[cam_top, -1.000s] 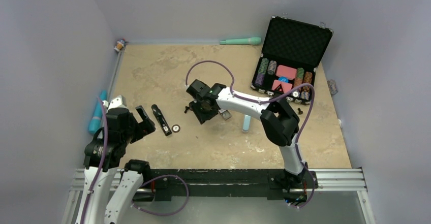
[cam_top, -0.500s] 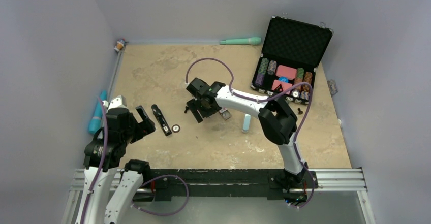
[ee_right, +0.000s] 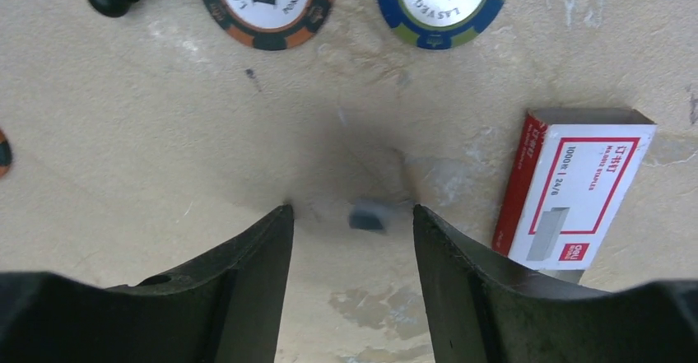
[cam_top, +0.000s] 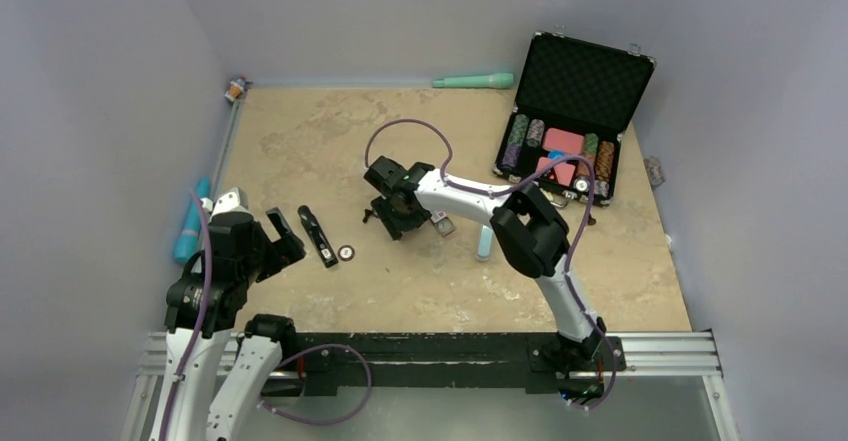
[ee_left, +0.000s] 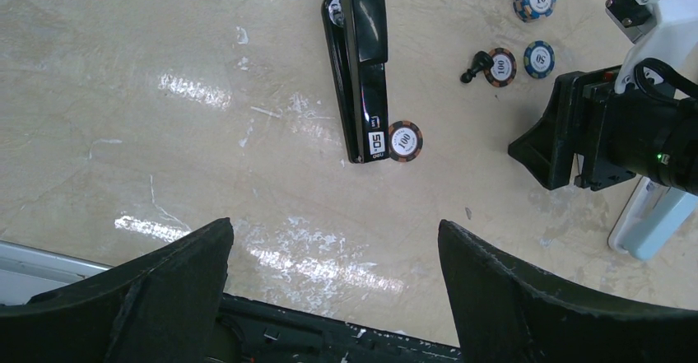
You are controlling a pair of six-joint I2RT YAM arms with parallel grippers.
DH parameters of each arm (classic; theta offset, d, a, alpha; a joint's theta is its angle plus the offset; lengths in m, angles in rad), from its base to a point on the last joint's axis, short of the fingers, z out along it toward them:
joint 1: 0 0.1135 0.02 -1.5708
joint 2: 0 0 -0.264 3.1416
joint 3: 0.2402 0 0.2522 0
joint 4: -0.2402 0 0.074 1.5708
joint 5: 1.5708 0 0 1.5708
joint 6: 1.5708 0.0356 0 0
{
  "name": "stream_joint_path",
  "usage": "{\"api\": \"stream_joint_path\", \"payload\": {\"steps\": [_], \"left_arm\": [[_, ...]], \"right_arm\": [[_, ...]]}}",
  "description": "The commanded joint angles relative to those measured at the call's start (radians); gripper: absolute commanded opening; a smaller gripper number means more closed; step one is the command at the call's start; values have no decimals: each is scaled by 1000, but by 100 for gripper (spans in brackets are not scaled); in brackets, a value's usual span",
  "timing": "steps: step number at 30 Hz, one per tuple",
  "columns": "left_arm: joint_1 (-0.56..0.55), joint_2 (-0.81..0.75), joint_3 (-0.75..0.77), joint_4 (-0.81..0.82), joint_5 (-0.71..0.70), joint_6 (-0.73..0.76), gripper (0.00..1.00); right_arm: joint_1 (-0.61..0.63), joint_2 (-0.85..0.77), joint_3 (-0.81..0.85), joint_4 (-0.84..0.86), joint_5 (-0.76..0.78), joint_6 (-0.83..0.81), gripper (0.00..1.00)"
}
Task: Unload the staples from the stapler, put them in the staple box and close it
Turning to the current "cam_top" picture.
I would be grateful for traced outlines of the red white staple box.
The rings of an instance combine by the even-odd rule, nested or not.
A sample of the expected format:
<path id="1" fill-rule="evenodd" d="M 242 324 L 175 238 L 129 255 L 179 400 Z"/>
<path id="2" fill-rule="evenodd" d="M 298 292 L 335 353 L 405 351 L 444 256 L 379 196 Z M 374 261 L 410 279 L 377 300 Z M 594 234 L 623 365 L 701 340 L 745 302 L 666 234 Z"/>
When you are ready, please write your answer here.
<path id="1" fill-rule="evenodd" d="M 453 221 L 443 211 L 433 211 L 430 220 L 434 228 L 442 237 L 449 236 L 456 229 Z"/>

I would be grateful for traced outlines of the black stapler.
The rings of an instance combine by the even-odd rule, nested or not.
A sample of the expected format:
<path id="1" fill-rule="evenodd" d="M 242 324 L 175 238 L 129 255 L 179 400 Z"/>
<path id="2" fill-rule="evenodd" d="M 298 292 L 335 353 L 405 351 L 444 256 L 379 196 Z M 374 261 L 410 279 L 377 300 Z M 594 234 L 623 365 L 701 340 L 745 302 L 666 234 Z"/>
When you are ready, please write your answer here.
<path id="1" fill-rule="evenodd" d="M 314 213 L 306 205 L 301 205 L 297 213 L 308 238 L 313 243 L 316 253 L 326 268 L 338 264 L 339 260 L 332 249 L 326 234 L 323 231 Z"/>

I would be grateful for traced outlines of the light blue stapler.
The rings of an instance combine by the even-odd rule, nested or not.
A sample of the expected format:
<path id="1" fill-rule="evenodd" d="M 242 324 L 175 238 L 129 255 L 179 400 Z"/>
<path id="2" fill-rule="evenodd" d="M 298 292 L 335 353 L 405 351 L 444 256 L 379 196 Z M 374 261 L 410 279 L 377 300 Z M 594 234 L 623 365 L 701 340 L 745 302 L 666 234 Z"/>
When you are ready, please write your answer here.
<path id="1" fill-rule="evenodd" d="M 476 248 L 476 259 L 480 262 L 485 262 L 490 258 L 494 239 L 493 230 L 483 225 L 480 229 L 478 244 Z"/>

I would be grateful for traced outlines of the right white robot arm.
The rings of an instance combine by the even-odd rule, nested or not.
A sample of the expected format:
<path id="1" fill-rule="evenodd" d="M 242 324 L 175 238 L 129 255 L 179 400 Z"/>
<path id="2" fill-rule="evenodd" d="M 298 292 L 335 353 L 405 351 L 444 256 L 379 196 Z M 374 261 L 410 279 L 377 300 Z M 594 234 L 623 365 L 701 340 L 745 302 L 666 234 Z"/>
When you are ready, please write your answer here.
<path id="1" fill-rule="evenodd" d="M 564 360 L 584 368 L 599 357 L 605 327 L 571 268 L 578 238 L 534 182 L 487 185 L 450 177 L 426 163 L 405 168 L 385 156 L 367 167 L 364 179 L 379 194 L 371 209 L 394 240 L 437 211 L 489 228 L 509 266 L 539 287 Z"/>

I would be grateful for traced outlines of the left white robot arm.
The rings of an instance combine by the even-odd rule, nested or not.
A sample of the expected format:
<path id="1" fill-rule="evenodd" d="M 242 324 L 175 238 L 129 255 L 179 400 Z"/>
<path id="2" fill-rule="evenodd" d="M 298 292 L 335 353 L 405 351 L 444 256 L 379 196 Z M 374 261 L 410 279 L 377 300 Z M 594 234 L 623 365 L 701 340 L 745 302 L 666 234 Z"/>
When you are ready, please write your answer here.
<path id="1" fill-rule="evenodd" d="M 212 216 L 204 230 L 206 249 L 189 258 L 168 289 L 166 371 L 152 439 L 236 439 L 270 373 L 297 360 L 293 320 L 258 314 L 246 324 L 225 380 L 217 380 L 248 289 L 305 256 L 280 210 L 266 215 L 276 241 L 245 211 Z"/>

